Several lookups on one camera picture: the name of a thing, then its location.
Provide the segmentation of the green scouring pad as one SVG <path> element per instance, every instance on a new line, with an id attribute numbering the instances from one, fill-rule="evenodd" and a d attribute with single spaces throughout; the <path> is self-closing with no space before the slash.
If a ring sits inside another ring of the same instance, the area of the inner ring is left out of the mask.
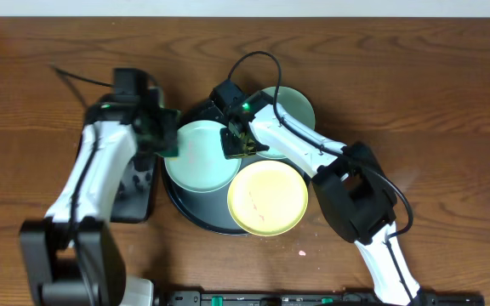
<path id="1" fill-rule="evenodd" d="M 161 109 L 159 122 L 162 128 L 162 148 L 157 152 L 162 157 L 176 157 L 178 149 L 178 129 L 180 111 L 174 109 Z"/>

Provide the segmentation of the pale green plate front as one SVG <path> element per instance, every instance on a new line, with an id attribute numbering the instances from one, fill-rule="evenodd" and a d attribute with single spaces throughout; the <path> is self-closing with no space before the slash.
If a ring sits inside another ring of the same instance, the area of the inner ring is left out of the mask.
<path id="1" fill-rule="evenodd" d="M 178 155 L 164 159 L 168 176 L 182 189 L 208 193 L 229 184 L 241 167 L 226 159 L 221 143 L 222 123 L 190 122 L 178 130 Z"/>

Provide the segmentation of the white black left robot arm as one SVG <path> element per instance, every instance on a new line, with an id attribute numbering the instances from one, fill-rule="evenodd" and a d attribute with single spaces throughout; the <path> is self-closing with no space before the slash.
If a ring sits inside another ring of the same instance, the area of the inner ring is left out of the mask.
<path id="1" fill-rule="evenodd" d="M 20 250 L 36 305 L 153 305 L 153 281 L 129 276 L 111 234 L 124 179 L 175 155 L 179 112 L 159 87 L 115 88 L 85 114 L 71 174 L 43 218 L 20 228 Z"/>

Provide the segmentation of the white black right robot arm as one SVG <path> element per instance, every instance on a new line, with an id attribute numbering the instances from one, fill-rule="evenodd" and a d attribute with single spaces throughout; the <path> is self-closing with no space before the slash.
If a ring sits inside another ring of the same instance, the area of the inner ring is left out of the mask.
<path id="1" fill-rule="evenodd" d="M 416 305 L 412 277 L 397 237 L 394 206 L 403 193 L 386 178 L 368 146 L 326 138 L 291 116 L 269 94 L 213 98 L 224 117 L 226 158 L 275 149 L 306 173 L 322 214 L 343 240 L 354 244 L 373 279 L 377 298 L 390 305 Z"/>

